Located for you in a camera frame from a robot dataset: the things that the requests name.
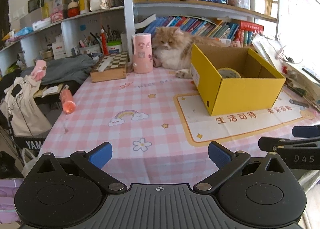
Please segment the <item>yellow tape roll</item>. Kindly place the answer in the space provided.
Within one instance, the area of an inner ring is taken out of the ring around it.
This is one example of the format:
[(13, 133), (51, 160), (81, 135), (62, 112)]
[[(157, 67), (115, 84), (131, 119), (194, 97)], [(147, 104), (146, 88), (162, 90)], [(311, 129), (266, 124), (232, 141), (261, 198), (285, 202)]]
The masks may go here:
[(217, 71), (219, 72), (220, 76), (224, 79), (241, 78), (241, 75), (236, 70), (228, 67), (220, 68)]

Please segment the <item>black utility knife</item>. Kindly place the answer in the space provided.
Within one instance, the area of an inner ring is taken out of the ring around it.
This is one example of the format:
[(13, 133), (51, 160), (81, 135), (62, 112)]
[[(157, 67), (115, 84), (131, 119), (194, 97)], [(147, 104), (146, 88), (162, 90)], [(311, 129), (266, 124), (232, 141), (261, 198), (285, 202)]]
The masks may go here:
[(309, 108), (309, 107), (310, 107), (309, 104), (304, 103), (304, 102), (300, 102), (300, 101), (298, 101), (298, 100), (290, 99), (289, 102), (290, 102), (291, 104), (298, 105), (298, 106), (304, 107), (304, 108)]

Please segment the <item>pink spray bottle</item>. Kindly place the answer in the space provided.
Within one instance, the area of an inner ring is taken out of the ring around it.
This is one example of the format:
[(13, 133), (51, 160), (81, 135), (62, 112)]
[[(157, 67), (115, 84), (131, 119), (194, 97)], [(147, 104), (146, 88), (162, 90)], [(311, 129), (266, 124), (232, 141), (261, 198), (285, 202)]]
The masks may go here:
[(64, 113), (71, 114), (76, 109), (76, 104), (69, 86), (65, 85), (60, 91), (60, 100)]

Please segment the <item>pink checkered tablecloth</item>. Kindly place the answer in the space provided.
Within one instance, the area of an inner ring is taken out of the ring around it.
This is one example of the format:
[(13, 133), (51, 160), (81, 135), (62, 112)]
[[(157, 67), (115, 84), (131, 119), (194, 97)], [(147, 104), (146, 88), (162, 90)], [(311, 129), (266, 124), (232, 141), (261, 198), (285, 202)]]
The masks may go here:
[(298, 96), (288, 89), (269, 109), (210, 116), (193, 82), (163, 68), (122, 80), (87, 79), (74, 100), (75, 111), (60, 115), (41, 151), (68, 157), (110, 142), (104, 170), (126, 184), (193, 185), (216, 170), (208, 158), (211, 141), (264, 156), (260, 137), (290, 138), (294, 126), (319, 123), (319, 113), (293, 104)]

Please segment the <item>yellow cardboard box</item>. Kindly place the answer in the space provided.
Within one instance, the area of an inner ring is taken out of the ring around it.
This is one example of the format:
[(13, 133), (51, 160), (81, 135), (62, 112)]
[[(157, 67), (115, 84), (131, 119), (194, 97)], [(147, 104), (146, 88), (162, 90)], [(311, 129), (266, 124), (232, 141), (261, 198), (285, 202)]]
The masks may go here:
[[(217, 70), (225, 67), (241, 78), (222, 78)], [(270, 108), (285, 83), (285, 77), (250, 48), (195, 44), (190, 73), (211, 116)]]

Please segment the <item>white tote bag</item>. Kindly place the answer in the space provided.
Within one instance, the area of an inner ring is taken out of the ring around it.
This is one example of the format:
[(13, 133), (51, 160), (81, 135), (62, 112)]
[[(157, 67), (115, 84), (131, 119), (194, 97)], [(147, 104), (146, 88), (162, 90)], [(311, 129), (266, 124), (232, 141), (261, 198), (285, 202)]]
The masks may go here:
[(6, 118), (12, 116), (11, 125), (18, 137), (35, 137), (52, 128), (33, 98), (39, 87), (39, 81), (25, 76), (17, 77), (14, 83), (4, 90), (1, 112)]

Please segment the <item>grey cloth pile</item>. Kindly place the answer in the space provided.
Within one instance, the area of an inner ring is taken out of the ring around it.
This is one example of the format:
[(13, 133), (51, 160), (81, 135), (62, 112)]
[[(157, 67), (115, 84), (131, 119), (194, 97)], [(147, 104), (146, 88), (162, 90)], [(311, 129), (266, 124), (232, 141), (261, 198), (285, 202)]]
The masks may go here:
[[(46, 76), (41, 80), (41, 84), (50, 85), (75, 81), (81, 85), (89, 76), (95, 63), (87, 54), (50, 60), (47, 62)], [(20, 77), (30, 76), (34, 67), (23, 70)]]

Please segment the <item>wooden chess board box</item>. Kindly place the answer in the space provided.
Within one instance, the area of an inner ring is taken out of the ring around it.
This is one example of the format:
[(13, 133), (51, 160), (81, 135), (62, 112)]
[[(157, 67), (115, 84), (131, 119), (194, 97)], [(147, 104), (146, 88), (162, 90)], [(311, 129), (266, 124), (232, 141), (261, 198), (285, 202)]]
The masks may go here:
[(90, 72), (91, 81), (93, 83), (99, 83), (103, 81), (126, 79), (127, 62), (127, 52), (102, 56)]

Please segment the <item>pink pig plush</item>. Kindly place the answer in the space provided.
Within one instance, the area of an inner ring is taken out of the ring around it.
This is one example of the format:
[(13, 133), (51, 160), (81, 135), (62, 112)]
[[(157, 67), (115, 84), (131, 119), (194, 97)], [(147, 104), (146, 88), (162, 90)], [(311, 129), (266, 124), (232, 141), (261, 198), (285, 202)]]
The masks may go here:
[(241, 43), (239, 40), (232, 41), (230, 47), (241, 47)]

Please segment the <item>pink glove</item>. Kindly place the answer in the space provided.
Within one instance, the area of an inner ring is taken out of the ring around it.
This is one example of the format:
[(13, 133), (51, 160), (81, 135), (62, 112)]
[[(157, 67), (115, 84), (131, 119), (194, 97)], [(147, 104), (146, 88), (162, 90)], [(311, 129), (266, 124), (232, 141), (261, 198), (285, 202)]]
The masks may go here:
[(41, 81), (46, 76), (47, 63), (44, 60), (37, 60), (30, 76), (35, 81)]

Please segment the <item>red dictionary book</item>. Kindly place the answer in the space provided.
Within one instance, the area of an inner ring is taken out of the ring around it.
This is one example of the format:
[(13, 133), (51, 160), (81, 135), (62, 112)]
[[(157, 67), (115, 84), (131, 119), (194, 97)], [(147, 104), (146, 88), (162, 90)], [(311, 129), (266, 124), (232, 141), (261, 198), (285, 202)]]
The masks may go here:
[(251, 31), (253, 34), (260, 34), (263, 35), (264, 32), (264, 26), (259, 25), (253, 22), (248, 22), (248, 21), (240, 21), (239, 22), (239, 27), (241, 30), (244, 31)]

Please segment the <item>pink sticker cylinder container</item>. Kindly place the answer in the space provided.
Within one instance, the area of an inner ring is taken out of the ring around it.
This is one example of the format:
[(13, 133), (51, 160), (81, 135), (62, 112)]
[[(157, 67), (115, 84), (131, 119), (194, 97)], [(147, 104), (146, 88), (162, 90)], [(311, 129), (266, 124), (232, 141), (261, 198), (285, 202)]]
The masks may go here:
[(151, 34), (141, 33), (132, 37), (133, 71), (137, 74), (149, 73), (153, 70)]

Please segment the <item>orange white fluffy cat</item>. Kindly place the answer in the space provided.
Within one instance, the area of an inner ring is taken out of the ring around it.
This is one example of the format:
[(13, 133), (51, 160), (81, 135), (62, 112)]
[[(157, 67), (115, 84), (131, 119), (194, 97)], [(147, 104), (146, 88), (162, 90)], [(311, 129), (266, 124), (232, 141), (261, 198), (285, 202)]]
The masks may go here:
[(153, 56), (163, 68), (175, 70), (176, 77), (190, 79), (191, 49), (194, 44), (226, 46), (210, 37), (191, 35), (179, 27), (157, 27), (152, 39)]

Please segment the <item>white bookshelf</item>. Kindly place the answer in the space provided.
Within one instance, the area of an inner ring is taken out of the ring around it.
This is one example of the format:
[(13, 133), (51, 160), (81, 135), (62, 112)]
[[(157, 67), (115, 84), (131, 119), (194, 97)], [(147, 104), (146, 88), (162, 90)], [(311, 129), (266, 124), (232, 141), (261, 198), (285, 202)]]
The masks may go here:
[[(9, 12), (13, 13), (27, 3), (28, 0), (8, 0)], [(132, 54), (131, 36), (137, 32), (135, 23), (148, 16), (195, 16), (204, 18), (226, 17), (237, 20), (254, 22), (263, 20), (277, 23), (277, 18), (227, 4), (210, 3), (204, 1), (179, 0), (124, 0), (122, 6), (110, 10), (97, 10), (83, 15), (67, 18), (47, 25), (40, 30), (25, 36), (1, 49), (1, 73), (16, 61), (16, 53), (24, 51), (25, 63), (28, 67), (34, 65), (34, 59), (40, 50), (46, 46), (46, 40), (53, 39), (53, 30), (60, 31), (63, 37), (65, 52), (72, 56), (72, 49), (79, 43), (84, 34), (95, 33), (102, 26), (109, 25), (126, 34), (128, 53)]]

